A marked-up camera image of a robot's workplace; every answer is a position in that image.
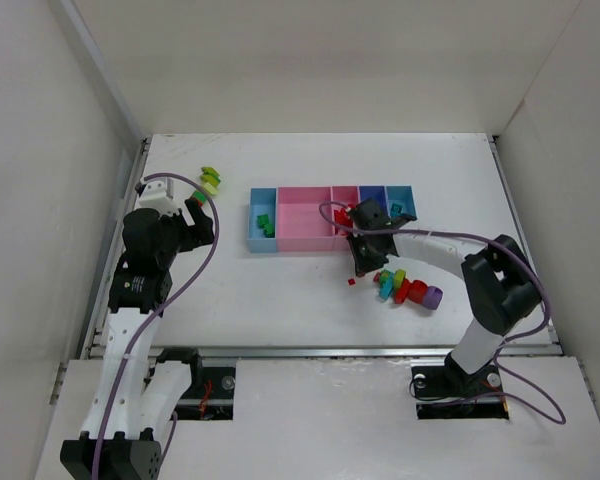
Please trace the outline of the green yellow red lego stack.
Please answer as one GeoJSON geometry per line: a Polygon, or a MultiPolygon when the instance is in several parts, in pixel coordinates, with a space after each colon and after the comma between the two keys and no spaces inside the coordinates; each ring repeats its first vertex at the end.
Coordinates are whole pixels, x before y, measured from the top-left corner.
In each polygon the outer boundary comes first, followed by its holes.
{"type": "Polygon", "coordinates": [[[191,198],[194,199],[199,206],[203,206],[207,202],[207,196],[214,198],[218,194],[221,176],[213,167],[203,166],[201,168],[199,180],[203,192],[195,190],[192,193],[191,198]]]}

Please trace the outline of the green lego brick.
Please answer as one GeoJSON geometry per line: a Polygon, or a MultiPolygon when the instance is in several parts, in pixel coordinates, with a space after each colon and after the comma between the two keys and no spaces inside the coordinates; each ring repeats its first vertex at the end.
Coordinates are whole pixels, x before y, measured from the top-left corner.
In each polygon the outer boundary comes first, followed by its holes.
{"type": "Polygon", "coordinates": [[[268,214],[258,215],[256,217],[256,225],[266,238],[273,238],[275,236],[275,226],[268,214]]]}

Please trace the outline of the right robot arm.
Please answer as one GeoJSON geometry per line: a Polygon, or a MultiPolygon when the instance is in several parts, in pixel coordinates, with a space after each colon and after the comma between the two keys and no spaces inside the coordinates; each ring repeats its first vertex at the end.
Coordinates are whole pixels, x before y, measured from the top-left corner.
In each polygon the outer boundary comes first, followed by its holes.
{"type": "Polygon", "coordinates": [[[426,376],[440,397],[467,396],[487,375],[487,367],[509,333],[539,305],[546,305],[541,284],[517,242],[473,234],[406,229],[414,218],[390,217],[374,199],[348,210],[347,230],[355,273],[386,265],[391,256],[427,263],[464,281],[472,320],[444,366],[426,376]]]}

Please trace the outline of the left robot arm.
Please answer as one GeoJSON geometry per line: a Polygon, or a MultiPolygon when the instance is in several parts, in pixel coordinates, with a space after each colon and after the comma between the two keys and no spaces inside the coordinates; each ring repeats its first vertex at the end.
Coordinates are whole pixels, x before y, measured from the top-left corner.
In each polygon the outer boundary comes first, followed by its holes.
{"type": "Polygon", "coordinates": [[[76,439],[60,461],[74,479],[155,479],[177,421],[176,404],[192,385],[193,352],[150,364],[160,320],[177,295],[176,256],[217,246],[213,220],[188,199],[185,220],[175,207],[147,204],[123,219],[124,250],[108,299],[108,340],[98,388],[76,439]]]}

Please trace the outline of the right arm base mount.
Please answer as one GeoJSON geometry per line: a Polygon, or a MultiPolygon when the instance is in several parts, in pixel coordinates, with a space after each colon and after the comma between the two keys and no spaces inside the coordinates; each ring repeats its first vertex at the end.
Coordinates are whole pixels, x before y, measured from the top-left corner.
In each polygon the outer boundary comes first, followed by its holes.
{"type": "Polygon", "coordinates": [[[453,377],[443,365],[411,367],[409,393],[419,420],[508,420],[499,370],[487,365],[471,376],[453,377]]]}

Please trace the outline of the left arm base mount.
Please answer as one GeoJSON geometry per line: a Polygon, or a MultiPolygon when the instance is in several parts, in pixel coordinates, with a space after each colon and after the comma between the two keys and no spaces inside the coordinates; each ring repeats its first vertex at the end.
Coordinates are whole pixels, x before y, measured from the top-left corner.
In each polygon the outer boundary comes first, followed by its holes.
{"type": "Polygon", "coordinates": [[[234,366],[202,367],[175,407],[178,420],[232,420],[235,387],[234,366]]]}

